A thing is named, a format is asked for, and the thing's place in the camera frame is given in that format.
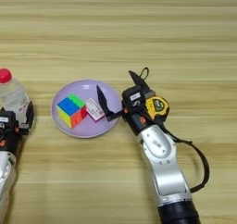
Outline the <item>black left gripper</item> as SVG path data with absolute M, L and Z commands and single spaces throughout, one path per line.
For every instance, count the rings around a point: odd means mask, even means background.
M 33 103 L 30 102 L 26 112 L 28 125 L 31 125 L 34 120 Z M 0 124 L 0 152 L 9 152 L 11 154 L 18 154 L 21 149 L 21 142 L 24 135 L 29 134 L 28 128 L 21 128 L 19 126 L 8 127 Z

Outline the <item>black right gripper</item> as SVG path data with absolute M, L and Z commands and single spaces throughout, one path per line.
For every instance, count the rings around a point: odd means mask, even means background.
M 139 85 L 144 91 L 150 90 L 149 86 L 141 76 L 137 75 L 131 70 L 129 73 L 136 85 Z M 145 106 L 145 97 L 142 93 L 133 93 L 129 96 L 123 95 L 122 109 L 118 112 L 113 112 L 108 109 L 107 100 L 101 88 L 96 86 L 96 90 L 98 102 L 108 121 L 118 117 L 123 117 L 135 135 L 138 135 L 141 131 L 150 128 L 153 125 L 157 125 L 157 122 L 151 119 L 151 117 L 148 115 Z

